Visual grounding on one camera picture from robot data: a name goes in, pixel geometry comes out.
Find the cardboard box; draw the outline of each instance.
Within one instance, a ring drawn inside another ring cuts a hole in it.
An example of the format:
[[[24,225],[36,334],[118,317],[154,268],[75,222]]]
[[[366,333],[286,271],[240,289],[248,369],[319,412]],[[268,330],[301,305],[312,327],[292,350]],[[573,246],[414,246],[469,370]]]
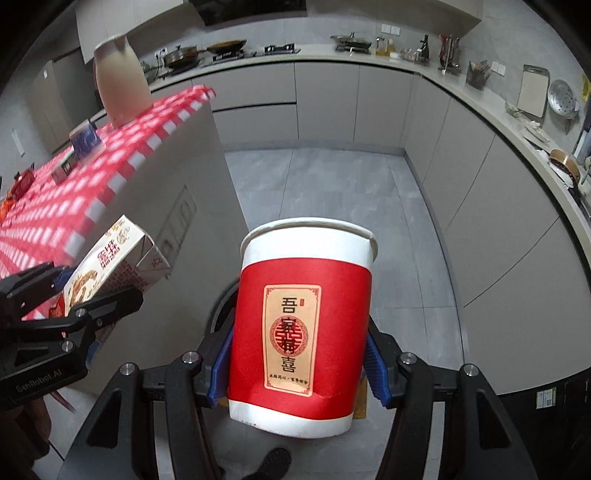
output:
[[[170,265],[154,241],[125,215],[95,243],[63,290],[64,314],[94,295],[133,285],[147,291],[170,272]],[[86,363],[89,366],[115,325],[96,332]]]

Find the electrical outlet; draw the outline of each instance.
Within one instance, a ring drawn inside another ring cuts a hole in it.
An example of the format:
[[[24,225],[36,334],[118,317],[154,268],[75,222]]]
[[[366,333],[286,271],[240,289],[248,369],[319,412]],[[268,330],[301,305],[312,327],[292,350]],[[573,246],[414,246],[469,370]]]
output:
[[[156,50],[154,52],[154,57],[156,58],[156,60],[159,60],[162,57],[164,57],[167,53],[168,53],[168,49],[166,47],[164,47],[164,48],[161,48],[160,50]]]

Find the gray tile floor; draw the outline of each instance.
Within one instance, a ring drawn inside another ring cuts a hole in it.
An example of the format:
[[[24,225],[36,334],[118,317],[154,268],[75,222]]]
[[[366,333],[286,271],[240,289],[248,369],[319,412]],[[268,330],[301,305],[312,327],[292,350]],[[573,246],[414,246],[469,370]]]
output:
[[[250,229],[278,218],[326,216],[364,226],[378,238],[371,313],[378,327],[404,350],[432,365],[463,363],[456,306],[447,267],[417,183],[401,157],[318,149],[228,153],[232,180]],[[53,421],[50,440],[65,456],[94,398],[72,388],[60,392],[76,408],[70,414],[46,397]],[[164,405],[155,408],[158,470],[173,480]],[[369,396],[368,416],[338,437],[296,440],[231,420],[228,409],[206,412],[216,458],[228,480],[256,470],[278,445],[293,454],[286,480],[369,480],[375,478],[394,418]],[[437,478],[443,405],[435,404],[425,479]],[[57,455],[37,462],[42,480],[54,480]]]

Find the cup label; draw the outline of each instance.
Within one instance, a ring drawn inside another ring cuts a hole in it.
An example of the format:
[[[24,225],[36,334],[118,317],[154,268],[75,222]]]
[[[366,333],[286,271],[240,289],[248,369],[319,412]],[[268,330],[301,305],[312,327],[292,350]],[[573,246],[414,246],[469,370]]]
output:
[[[320,296],[319,285],[265,286],[265,388],[303,397],[312,395]]]

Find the shoe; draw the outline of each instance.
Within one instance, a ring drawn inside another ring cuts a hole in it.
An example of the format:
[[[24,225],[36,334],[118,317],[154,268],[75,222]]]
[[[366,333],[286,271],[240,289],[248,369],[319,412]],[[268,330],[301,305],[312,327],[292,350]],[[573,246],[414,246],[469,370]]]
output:
[[[271,480],[281,480],[291,466],[291,453],[287,448],[277,447],[267,453],[257,472]]]

